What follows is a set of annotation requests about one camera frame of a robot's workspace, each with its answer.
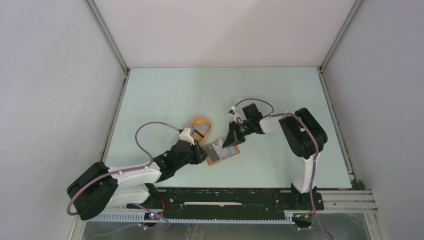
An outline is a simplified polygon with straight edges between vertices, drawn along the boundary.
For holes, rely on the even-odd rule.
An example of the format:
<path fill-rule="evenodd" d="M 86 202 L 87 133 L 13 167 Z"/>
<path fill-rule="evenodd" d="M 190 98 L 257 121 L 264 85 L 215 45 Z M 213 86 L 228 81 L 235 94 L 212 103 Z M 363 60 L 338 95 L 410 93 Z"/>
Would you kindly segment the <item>beige oval plastic tray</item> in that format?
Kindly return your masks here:
<path fill-rule="evenodd" d="M 212 132 L 211 121 L 203 116 L 195 117 L 188 126 L 192 130 L 192 133 L 190 135 L 201 145 Z"/>

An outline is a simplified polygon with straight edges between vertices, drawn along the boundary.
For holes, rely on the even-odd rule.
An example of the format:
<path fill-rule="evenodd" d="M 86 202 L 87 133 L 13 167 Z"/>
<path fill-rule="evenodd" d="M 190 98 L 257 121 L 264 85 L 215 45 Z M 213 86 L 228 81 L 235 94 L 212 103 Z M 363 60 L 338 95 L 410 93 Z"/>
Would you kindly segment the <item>orange leather card holder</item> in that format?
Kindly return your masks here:
<path fill-rule="evenodd" d="M 220 163 L 241 153 L 237 145 L 223 148 L 224 141 L 225 138 L 221 137 L 211 143 L 202 146 L 202 149 L 207 154 L 205 161 L 209 166 Z"/>

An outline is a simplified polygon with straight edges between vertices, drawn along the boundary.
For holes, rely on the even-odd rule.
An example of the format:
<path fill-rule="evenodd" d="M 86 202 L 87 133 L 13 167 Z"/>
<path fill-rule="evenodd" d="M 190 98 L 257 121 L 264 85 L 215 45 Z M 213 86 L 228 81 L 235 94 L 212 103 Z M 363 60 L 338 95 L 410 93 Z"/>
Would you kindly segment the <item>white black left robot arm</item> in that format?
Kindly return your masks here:
<path fill-rule="evenodd" d="M 198 165 L 208 157 L 198 141 L 177 141 L 169 150 L 148 163 L 128 167 L 108 167 L 96 162 L 67 188 L 67 213 L 90 220 L 107 208 L 142 204 L 153 208 L 158 202 L 155 183 L 172 178 L 186 165 Z"/>

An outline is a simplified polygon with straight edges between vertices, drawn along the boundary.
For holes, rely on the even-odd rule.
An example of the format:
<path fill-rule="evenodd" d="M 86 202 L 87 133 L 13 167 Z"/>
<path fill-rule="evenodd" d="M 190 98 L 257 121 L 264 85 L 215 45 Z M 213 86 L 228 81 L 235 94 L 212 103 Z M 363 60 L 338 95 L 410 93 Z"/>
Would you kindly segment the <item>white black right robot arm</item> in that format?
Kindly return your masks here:
<path fill-rule="evenodd" d="M 245 119 L 232 106 L 229 115 L 233 121 L 229 123 L 228 134 L 222 147 L 228 148 L 240 145 L 251 134 L 264 135 L 281 132 L 298 158 L 300 158 L 299 173 L 292 185 L 297 190 L 291 194 L 291 204 L 297 209 L 304 209 L 311 202 L 310 192 L 315 187 L 317 160 L 324 145 L 328 142 L 325 130 L 313 117 L 310 111 L 303 107 L 294 113 L 285 112 L 263 115 L 254 103 L 242 108 Z"/>

